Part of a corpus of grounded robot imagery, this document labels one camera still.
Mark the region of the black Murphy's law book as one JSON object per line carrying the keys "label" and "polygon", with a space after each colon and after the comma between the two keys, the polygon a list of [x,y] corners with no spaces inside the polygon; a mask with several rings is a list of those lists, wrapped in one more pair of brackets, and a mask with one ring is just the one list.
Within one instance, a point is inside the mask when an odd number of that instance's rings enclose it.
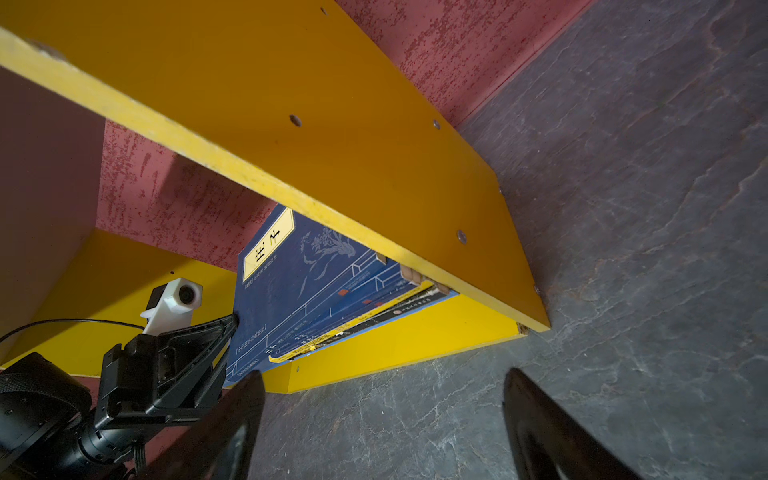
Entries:
{"label": "black Murphy's law book", "polygon": [[454,298],[457,295],[458,293],[454,290],[451,290],[450,288],[432,286],[423,292],[420,292],[412,297],[409,297],[408,299],[396,303],[392,307],[385,309],[381,313],[374,315],[362,323],[335,335],[330,340],[328,340],[328,343],[343,341],[348,337],[378,327],[382,324],[387,324],[394,320],[404,318],[408,315],[426,309],[433,304],[438,304],[447,299]]}

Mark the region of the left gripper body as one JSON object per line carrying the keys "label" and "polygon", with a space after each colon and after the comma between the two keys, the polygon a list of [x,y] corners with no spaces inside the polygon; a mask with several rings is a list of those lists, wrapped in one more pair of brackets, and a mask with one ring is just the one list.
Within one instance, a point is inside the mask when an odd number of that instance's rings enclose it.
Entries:
{"label": "left gripper body", "polygon": [[114,444],[94,426],[90,390],[32,353],[1,372],[3,479],[134,479],[144,442]]}

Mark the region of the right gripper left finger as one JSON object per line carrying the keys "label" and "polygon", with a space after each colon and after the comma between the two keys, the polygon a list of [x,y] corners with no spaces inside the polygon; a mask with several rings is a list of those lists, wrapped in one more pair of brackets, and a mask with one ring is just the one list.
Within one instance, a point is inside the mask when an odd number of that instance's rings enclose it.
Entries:
{"label": "right gripper left finger", "polygon": [[266,400],[249,373],[200,421],[140,473],[142,479],[246,479]]}

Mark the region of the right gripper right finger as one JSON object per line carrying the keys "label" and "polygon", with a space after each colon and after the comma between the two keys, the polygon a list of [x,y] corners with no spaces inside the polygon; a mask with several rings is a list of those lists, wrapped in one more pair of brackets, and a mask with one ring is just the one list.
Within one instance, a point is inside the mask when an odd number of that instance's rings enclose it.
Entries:
{"label": "right gripper right finger", "polygon": [[522,370],[504,382],[503,412],[520,479],[637,479]]}

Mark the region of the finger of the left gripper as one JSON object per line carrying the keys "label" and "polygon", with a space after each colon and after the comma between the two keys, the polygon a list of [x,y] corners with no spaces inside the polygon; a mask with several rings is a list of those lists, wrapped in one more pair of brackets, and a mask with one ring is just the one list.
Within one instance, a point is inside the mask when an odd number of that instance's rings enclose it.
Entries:
{"label": "finger of the left gripper", "polygon": [[139,334],[103,357],[97,429],[187,426],[218,401],[234,314],[159,334]]}

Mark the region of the small navy book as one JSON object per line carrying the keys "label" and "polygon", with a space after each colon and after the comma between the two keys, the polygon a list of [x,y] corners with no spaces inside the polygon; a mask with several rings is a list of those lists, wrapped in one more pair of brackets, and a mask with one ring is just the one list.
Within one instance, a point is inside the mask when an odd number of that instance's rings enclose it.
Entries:
{"label": "small navy book", "polygon": [[277,205],[238,257],[225,383],[265,372],[422,290],[396,261]]}

